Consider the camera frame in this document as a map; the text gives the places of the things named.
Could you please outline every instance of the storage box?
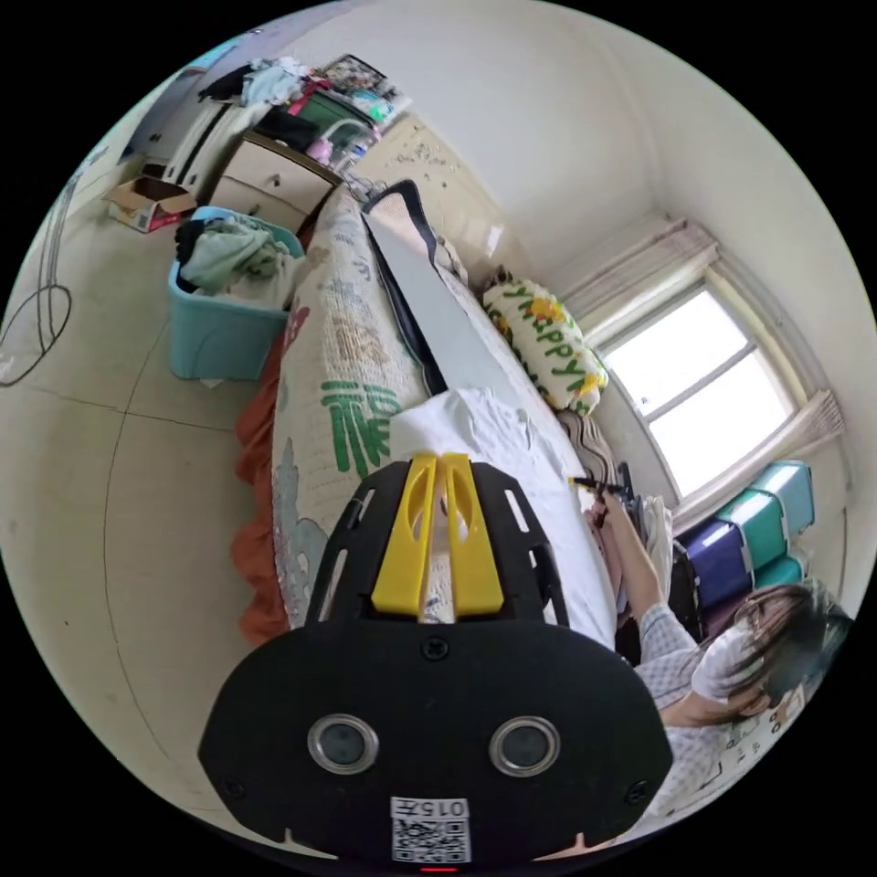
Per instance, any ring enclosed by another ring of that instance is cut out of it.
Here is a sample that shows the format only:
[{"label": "storage box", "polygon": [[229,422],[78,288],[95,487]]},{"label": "storage box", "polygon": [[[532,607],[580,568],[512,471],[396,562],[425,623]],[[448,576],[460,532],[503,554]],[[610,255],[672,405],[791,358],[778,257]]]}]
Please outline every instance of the storage box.
[{"label": "storage box", "polygon": [[703,614],[703,626],[706,628],[706,636],[714,637],[717,633],[721,632],[722,628],[736,614],[737,609],[743,605],[743,601],[748,596],[748,591],[742,594],[734,594],[733,597],[717,603],[705,612]]},{"label": "storage box", "polygon": [[755,571],[755,589],[774,585],[795,585],[807,577],[809,560],[802,553],[790,549],[767,566]]},{"label": "storage box", "polygon": [[113,219],[144,234],[179,222],[198,206],[184,188],[151,176],[117,185],[104,200],[110,202]]},{"label": "storage box", "polygon": [[803,533],[816,522],[813,476],[810,466],[798,460],[781,460],[768,466],[752,485],[754,490],[776,496],[783,506],[786,529]]},{"label": "storage box", "polygon": [[786,553],[786,518],[783,505],[776,496],[763,491],[745,490],[718,512],[716,518],[740,528],[752,558],[753,569],[760,569]]},{"label": "storage box", "polygon": [[698,596],[704,612],[752,590],[752,559],[736,524],[713,520],[681,542],[700,579]]},{"label": "storage box", "polygon": [[[192,218],[207,221],[237,215],[223,207],[199,207]],[[303,255],[291,231],[261,219],[255,221],[286,244],[292,256]],[[258,380],[289,314],[184,292],[177,283],[179,273],[180,263],[175,259],[168,277],[171,371],[185,379]]]}]

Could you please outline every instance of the screw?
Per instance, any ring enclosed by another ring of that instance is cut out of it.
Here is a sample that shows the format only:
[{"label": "screw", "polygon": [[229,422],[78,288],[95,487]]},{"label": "screw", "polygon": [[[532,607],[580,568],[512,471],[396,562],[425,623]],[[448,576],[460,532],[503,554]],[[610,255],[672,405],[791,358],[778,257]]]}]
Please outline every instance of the screw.
[{"label": "screw", "polygon": [[243,784],[238,783],[236,779],[227,779],[223,782],[222,786],[230,798],[240,800],[247,794],[247,790],[243,787]]},{"label": "screw", "polygon": [[646,797],[649,785],[647,779],[641,779],[639,783],[634,783],[625,794],[624,803],[629,807],[636,807]]},{"label": "screw", "polygon": [[420,654],[427,660],[443,660],[449,652],[450,646],[441,637],[427,637],[420,646]]}]

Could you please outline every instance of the qr code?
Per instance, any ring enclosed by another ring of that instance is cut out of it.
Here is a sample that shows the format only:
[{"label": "qr code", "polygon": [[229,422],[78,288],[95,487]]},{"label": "qr code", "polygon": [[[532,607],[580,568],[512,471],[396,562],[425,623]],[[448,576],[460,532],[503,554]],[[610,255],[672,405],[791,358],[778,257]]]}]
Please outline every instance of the qr code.
[{"label": "qr code", "polygon": [[470,861],[469,822],[394,819],[393,859],[436,864]]}]

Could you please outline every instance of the cardboard box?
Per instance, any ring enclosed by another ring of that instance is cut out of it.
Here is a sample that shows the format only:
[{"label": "cardboard box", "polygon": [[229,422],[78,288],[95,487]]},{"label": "cardboard box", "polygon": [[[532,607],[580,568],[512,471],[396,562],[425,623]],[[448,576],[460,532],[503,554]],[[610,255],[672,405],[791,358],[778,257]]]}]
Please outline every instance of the cardboard box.
[{"label": "cardboard box", "polygon": [[198,206],[181,186],[151,176],[138,176],[130,183],[117,185],[104,200],[110,202],[113,219],[144,234],[179,222]]}]

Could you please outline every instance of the white sheet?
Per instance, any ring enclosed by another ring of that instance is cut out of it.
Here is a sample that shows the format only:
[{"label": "white sheet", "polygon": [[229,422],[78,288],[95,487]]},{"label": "white sheet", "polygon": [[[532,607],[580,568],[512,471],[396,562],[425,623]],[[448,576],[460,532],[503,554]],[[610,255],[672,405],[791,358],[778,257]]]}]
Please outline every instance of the white sheet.
[{"label": "white sheet", "polygon": [[[570,627],[615,649],[616,607],[606,565],[564,463],[522,408],[505,405],[490,389],[450,390],[392,417],[389,443],[392,460],[456,451],[516,478],[554,548]],[[443,545],[436,542],[434,550]],[[556,621],[550,606],[545,617]]]}]

